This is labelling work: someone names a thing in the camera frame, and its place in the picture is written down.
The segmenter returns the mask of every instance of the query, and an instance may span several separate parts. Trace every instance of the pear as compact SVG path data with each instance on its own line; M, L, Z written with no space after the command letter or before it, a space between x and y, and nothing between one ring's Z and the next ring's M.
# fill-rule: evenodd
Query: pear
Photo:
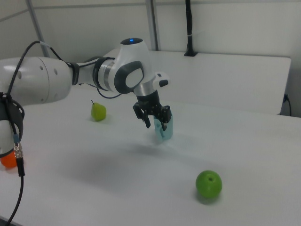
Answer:
M107 115L107 109L105 106L99 104L99 103L94 103L92 101L92 109L91 109L91 116L94 118L95 121L100 121L105 119L105 116Z

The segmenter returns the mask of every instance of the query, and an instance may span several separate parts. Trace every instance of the orange object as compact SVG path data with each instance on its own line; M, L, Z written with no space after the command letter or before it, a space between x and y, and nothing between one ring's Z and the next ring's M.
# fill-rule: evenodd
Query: orange object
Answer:
M8 154L7 156L4 156L4 157L0 158L0 161L1 161L2 165L7 167L7 168L13 168L13 167L17 166L14 151L12 151L12 153Z

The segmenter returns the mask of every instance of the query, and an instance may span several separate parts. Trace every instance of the white wall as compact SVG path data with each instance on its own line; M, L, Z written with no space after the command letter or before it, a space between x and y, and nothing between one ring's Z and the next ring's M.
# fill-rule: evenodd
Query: white wall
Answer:
M130 37L143 38L151 48L144 0L35 0L32 3L45 42L66 61L103 56Z
M20 57L26 47L37 39L25 0L1 0L0 59ZM38 45L28 53L28 56L42 55Z
M193 2L194 49L205 53L290 57L292 65L286 92L293 106L293 116L301 117L301 2L275 1L280 0L266 0L269 3L258 0L249 0L251 3L243 3L247 0ZM157 0L161 50L186 50L183 2ZM289 114L287 103L282 113Z

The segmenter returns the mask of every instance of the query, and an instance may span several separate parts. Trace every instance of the apple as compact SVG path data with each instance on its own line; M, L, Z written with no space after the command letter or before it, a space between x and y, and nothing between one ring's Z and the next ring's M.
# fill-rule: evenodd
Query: apple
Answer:
M222 180L216 172L205 170L198 175L196 187L203 197L214 198L222 190Z

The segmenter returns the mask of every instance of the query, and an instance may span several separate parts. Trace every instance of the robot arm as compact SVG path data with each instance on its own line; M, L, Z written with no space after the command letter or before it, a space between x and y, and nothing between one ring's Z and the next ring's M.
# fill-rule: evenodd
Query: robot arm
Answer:
M0 92L6 93L19 58L0 60ZM46 57L24 58L17 73L11 96L20 105L50 103L64 99L76 84L92 84L99 89L127 94L133 92L138 102L133 106L138 119L150 127L153 115L166 130L171 120L169 106L159 101L159 87L168 84L164 73L155 73L151 67L149 51L142 39L121 42L117 58L101 57L87 63L65 63ZM5 114L0 105L0 114ZM23 128L17 125L22 136ZM0 157L13 147L9 122L0 115Z

